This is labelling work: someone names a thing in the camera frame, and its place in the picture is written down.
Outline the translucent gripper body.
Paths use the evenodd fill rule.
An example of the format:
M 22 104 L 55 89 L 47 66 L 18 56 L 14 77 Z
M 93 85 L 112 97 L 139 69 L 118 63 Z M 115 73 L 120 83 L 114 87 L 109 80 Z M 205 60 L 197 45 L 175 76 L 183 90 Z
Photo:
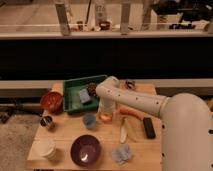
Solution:
M 107 114 L 107 115 L 110 115 L 113 119 L 113 114 L 115 112 L 115 109 L 116 109 L 116 103 L 114 101 L 101 98 L 99 101 L 99 107 L 98 107 L 98 112 L 97 112 L 98 118 L 100 119 L 101 114 Z

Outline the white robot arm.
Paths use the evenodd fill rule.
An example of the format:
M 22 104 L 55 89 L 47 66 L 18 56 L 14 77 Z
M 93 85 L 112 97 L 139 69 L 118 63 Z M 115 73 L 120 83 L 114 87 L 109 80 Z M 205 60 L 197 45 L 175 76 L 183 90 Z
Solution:
M 119 84 L 110 76 L 96 93 L 104 107 L 118 102 L 161 119 L 162 171 L 213 171 L 213 116 L 200 97 L 145 94 L 120 89 Z

